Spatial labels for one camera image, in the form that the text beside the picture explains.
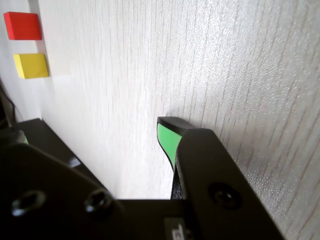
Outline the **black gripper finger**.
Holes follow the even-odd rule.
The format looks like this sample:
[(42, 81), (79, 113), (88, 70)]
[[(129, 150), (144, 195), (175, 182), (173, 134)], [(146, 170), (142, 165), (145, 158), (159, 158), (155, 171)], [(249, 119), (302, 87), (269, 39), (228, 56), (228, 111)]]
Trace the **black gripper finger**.
[(111, 193), (25, 143), (0, 139), (0, 237), (3, 240), (128, 240)]
[(157, 118), (157, 140), (179, 179), (198, 240), (281, 240), (283, 235), (216, 134)]

